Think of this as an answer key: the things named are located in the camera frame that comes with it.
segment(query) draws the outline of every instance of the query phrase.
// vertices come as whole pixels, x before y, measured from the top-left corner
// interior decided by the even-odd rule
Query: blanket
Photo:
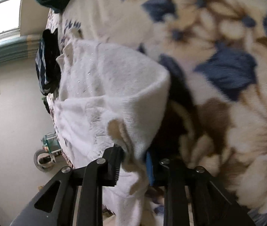
[[[157,136],[165,132],[189,167],[204,166],[266,224],[267,0],[70,0],[49,16],[60,49],[75,27],[165,66],[170,101]],[[153,145],[166,147],[160,140]]]

